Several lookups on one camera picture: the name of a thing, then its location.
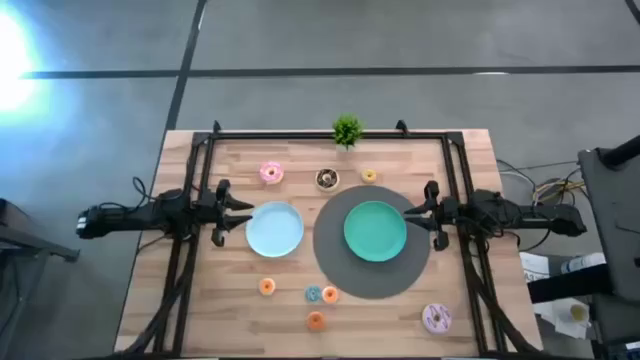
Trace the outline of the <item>black beam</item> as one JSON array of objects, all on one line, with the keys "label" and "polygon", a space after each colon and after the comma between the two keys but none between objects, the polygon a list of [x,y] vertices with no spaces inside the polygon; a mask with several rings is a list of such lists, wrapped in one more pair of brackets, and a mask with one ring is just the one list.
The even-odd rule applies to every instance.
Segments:
[{"label": "black beam", "polygon": [[533,304],[614,291],[607,264],[531,281],[527,287]]}]

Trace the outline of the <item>grey cabinet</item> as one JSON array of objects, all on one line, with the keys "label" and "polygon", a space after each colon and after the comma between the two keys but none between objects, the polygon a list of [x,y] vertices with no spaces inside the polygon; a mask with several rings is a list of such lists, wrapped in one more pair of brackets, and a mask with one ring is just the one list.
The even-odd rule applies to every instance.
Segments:
[{"label": "grey cabinet", "polygon": [[640,302],[640,156],[615,170],[594,150],[579,152],[578,161],[613,292]]}]

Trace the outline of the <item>small green potted plant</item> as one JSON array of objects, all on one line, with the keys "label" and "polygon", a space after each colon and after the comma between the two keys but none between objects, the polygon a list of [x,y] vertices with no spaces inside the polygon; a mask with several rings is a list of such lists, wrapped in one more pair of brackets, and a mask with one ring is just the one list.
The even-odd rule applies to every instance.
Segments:
[{"label": "small green potted plant", "polygon": [[349,150],[362,137],[363,124],[354,114],[341,114],[332,124],[334,142]]}]

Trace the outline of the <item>grey round mat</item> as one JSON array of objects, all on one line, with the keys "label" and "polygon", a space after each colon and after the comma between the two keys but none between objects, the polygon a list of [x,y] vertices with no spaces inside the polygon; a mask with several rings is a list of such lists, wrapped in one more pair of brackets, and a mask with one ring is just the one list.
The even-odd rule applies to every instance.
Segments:
[{"label": "grey round mat", "polygon": [[402,212],[412,207],[403,195],[380,186],[356,186],[331,197],[321,208],[313,229],[316,260],[328,280],[343,293],[382,299],[407,290],[422,274],[431,249],[429,232],[407,225],[407,241],[398,255],[384,262],[357,256],[347,245],[347,214],[365,201],[382,201]]}]

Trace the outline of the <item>printed paper sheet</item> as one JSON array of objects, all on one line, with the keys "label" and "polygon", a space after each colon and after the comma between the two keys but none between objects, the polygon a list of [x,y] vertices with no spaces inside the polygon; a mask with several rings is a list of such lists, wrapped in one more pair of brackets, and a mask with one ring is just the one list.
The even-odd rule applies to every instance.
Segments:
[{"label": "printed paper sheet", "polygon": [[549,259],[547,257],[526,252],[520,252],[519,256],[527,283],[550,277]]}]

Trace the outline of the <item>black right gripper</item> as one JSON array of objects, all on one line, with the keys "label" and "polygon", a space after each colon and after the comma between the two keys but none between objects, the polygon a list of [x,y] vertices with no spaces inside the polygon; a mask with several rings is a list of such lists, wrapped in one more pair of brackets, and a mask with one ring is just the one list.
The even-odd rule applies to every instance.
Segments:
[{"label": "black right gripper", "polygon": [[429,213],[427,218],[416,216],[407,217],[408,223],[419,226],[435,234],[433,247],[436,251],[443,251],[449,246],[448,233],[443,230],[444,225],[453,225],[457,216],[458,202],[453,197],[445,197],[438,201],[439,185],[435,180],[429,180],[424,188],[425,202],[417,207],[408,209],[405,215]]}]

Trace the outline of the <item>white paper sheet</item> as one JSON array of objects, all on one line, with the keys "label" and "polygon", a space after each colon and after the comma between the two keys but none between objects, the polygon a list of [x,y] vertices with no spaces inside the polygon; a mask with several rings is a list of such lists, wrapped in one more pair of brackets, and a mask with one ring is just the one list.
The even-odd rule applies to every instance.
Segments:
[{"label": "white paper sheet", "polygon": [[591,319],[587,326],[571,322],[568,316],[569,307],[575,303],[583,302],[574,298],[565,298],[537,303],[533,305],[533,308],[534,313],[553,325],[556,332],[576,339],[585,339],[587,330],[591,327]]}]

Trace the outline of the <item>white bottle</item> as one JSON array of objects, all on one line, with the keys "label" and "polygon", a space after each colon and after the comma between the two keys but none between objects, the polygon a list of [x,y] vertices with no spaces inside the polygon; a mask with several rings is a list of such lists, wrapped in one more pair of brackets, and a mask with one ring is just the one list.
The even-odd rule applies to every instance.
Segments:
[{"label": "white bottle", "polygon": [[605,263],[605,255],[602,252],[595,252],[566,260],[561,264],[560,271],[566,274]]}]

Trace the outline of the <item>light blue plate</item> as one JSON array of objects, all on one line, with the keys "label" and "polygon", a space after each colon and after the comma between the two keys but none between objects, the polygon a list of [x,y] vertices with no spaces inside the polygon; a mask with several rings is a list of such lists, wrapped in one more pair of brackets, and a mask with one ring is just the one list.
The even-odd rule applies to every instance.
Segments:
[{"label": "light blue plate", "polygon": [[289,203],[272,201],[256,208],[245,228],[249,247],[268,258],[283,257],[294,251],[304,237],[304,222]]}]

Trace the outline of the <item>cup with yellow liquid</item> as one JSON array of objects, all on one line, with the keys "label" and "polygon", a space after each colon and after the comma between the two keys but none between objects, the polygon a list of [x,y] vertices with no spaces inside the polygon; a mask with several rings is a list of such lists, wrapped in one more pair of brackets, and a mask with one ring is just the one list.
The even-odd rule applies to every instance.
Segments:
[{"label": "cup with yellow liquid", "polygon": [[569,320],[573,323],[587,326],[590,321],[589,306],[583,303],[575,303],[569,307]]}]

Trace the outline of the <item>green plate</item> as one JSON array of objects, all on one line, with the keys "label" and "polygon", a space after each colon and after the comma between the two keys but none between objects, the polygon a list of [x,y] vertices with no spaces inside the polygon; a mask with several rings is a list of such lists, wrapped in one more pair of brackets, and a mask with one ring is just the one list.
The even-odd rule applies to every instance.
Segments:
[{"label": "green plate", "polygon": [[347,246],[368,262],[386,262],[404,249],[407,225],[396,208],[382,201],[366,201],[345,217],[343,233]]}]

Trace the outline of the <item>large pink frosted donut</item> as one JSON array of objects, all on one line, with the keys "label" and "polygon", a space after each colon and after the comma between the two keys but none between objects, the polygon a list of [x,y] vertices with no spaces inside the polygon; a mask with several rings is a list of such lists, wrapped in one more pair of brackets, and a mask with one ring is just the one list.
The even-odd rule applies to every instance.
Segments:
[{"label": "large pink frosted donut", "polygon": [[268,185],[279,183],[284,177],[284,170],[279,162],[268,161],[259,169],[261,180]]}]

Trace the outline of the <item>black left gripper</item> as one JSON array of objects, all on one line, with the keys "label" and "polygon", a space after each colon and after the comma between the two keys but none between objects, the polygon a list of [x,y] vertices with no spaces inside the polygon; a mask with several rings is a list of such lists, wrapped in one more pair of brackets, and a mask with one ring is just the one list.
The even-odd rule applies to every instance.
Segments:
[{"label": "black left gripper", "polygon": [[[216,247],[223,247],[225,243],[222,232],[226,230],[224,225],[226,197],[227,208],[233,211],[247,210],[254,207],[253,204],[234,198],[229,194],[229,189],[229,180],[222,179],[214,191],[204,188],[199,195],[199,223],[215,225],[215,229],[211,233],[211,241]],[[251,219],[251,215],[228,215],[227,230],[231,231]]]}]

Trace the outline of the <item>black pole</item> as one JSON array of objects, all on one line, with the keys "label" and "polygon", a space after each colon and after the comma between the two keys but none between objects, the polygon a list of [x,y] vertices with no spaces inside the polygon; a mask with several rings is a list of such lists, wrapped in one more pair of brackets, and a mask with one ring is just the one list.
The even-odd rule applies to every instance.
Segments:
[{"label": "black pole", "polygon": [[640,155],[640,135],[615,148],[603,150],[600,159],[607,167],[618,167],[638,155]]}]

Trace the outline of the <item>chocolate frosted donut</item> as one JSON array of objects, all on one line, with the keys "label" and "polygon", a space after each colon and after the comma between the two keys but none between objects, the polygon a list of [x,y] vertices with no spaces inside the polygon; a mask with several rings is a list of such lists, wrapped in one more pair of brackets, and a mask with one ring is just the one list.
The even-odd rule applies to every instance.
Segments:
[{"label": "chocolate frosted donut", "polygon": [[339,182],[339,174],[332,168],[322,168],[315,175],[315,185],[323,192],[335,191]]}]

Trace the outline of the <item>dark grey bench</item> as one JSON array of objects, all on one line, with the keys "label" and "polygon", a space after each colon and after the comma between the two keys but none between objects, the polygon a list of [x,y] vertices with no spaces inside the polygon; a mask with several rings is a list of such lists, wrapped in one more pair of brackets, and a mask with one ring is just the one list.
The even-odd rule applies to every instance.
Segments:
[{"label": "dark grey bench", "polygon": [[18,206],[0,198],[0,360],[11,347],[16,327],[38,286],[47,260],[76,262],[80,251],[33,232],[35,223]]}]

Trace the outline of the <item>large lilac frosted donut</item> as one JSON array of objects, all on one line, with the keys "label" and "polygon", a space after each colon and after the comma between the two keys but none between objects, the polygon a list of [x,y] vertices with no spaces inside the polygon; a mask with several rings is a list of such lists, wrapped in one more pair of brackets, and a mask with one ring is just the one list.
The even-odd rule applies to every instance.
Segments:
[{"label": "large lilac frosted donut", "polygon": [[423,309],[422,323],[430,333],[444,334],[452,326],[452,316],[445,305],[432,303],[426,305]]}]

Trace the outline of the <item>black metal table frame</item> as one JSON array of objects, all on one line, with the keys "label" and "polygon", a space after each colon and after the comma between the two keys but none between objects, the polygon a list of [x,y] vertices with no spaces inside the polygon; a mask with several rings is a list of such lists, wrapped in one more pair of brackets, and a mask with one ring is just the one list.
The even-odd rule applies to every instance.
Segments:
[{"label": "black metal table frame", "polygon": [[[300,245],[282,258],[253,252],[245,232],[237,228],[216,247],[203,237],[195,260],[188,316],[181,347],[165,347],[183,357],[439,357],[474,356],[478,352],[460,244],[452,239],[442,252],[431,253],[425,269],[404,293],[380,300],[341,293],[334,304],[310,303],[310,285],[325,287],[328,279],[313,251],[312,229],[329,199],[314,183],[322,168],[335,169],[342,188],[360,184],[365,169],[377,172],[379,185],[405,196],[411,204],[423,199],[427,181],[439,183],[447,195],[447,175],[454,172],[460,191],[468,187],[498,191],[502,182],[486,130],[462,130],[467,159],[445,161],[435,131],[377,130],[353,149],[338,147],[319,130],[287,131],[283,138],[260,132],[226,131],[216,140],[210,183],[226,178],[232,194],[254,205],[284,201],[301,213],[306,233]],[[283,179],[265,184],[261,165],[279,162]],[[259,281],[272,278],[271,296],[259,292]],[[432,334],[422,323],[426,305],[445,305],[452,316],[447,333]],[[326,328],[310,331],[307,315],[320,311]]]}]

